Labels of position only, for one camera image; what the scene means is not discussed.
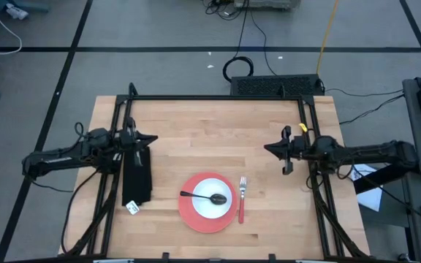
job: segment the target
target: red plate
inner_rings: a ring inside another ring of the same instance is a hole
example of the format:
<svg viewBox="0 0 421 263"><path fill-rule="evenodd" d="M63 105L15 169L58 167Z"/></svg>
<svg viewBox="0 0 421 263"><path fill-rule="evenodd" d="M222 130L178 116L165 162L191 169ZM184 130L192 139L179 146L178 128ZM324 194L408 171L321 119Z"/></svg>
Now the red plate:
<svg viewBox="0 0 421 263"><path fill-rule="evenodd" d="M194 209L192 198L182 196L179 196L178 198L178 209L180 211L181 218L189 227L201 233L215 233L224 229L232 222L237 213L237 194L235 193L235 189L228 179L218 173L200 172L186 181L181 190L192 193L200 181L208 178L215 178L223 181L228 185L230 191L232 192L232 205L225 215L215 219L205 218Z"/></svg>

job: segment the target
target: white plate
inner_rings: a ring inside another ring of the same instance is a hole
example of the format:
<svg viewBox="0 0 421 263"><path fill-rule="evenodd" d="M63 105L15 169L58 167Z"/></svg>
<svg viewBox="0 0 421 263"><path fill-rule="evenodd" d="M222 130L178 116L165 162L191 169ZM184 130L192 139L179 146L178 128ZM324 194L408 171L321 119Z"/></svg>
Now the white plate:
<svg viewBox="0 0 421 263"><path fill-rule="evenodd" d="M196 187L194 187L193 194L204 197L210 197L213 194L222 194L227 198L225 204L215 205L209 199L192 197L194 209L205 218L214 219L225 215L232 204L232 192L230 191L230 187L219 179L208 178L200 181Z"/></svg>

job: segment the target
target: yellow cable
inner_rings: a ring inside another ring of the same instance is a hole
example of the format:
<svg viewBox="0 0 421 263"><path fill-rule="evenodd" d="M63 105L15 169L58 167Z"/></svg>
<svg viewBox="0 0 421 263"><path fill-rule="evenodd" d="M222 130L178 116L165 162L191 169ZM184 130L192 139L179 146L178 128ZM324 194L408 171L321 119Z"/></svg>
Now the yellow cable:
<svg viewBox="0 0 421 263"><path fill-rule="evenodd" d="M325 33L325 38L322 40L321 51L319 52L319 57L318 57L318 65L316 66L316 74L318 74L318 75L319 75L319 69L321 68L322 52L325 50L327 36L329 36L330 27L333 24L333 20L334 20L334 17L335 17L335 11L337 10L337 4L338 3L339 3L339 0L335 0L333 12L330 13L330 18L329 18L329 23L327 25L327 29L326 29L326 33Z"/></svg>

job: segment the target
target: plate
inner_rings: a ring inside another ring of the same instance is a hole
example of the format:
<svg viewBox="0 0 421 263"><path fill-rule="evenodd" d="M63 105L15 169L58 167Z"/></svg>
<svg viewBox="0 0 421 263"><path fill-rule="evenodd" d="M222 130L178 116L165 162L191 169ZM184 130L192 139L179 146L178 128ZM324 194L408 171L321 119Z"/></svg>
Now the plate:
<svg viewBox="0 0 421 263"><path fill-rule="evenodd" d="M200 181L196 187L194 187L193 194L197 194L203 197L210 197L213 194L221 194L227 198L227 201L223 205L215 205L209 199L192 197L194 209L205 218L219 218L225 215L230 209L232 204L232 192L230 187L217 178L208 178Z"/></svg>
<svg viewBox="0 0 421 263"><path fill-rule="evenodd" d="M183 185L182 191L193 193L196 186L206 180L215 178L225 183L230 189L233 202L230 204L229 210L219 218L205 218L201 216L193 206L192 198L178 197L178 210L183 221L192 229L201 233L215 233L221 231L228 226L237 214L237 195L232 184L222 175L215 172L201 172L190 178Z"/></svg>

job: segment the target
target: yellow tag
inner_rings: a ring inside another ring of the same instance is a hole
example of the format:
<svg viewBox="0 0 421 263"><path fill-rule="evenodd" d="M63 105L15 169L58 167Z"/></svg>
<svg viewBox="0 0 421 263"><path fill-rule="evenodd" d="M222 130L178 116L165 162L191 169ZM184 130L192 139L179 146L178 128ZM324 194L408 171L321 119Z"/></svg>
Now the yellow tag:
<svg viewBox="0 0 421 263"><path fill-rule="evenodd" d="M304 132L307 132L308 131L308 129L306 128L306 126L305 126L305 124L304 123L300 123L300 124L298 124L300 127L301 127L301 129L304 131Z"/></svg>

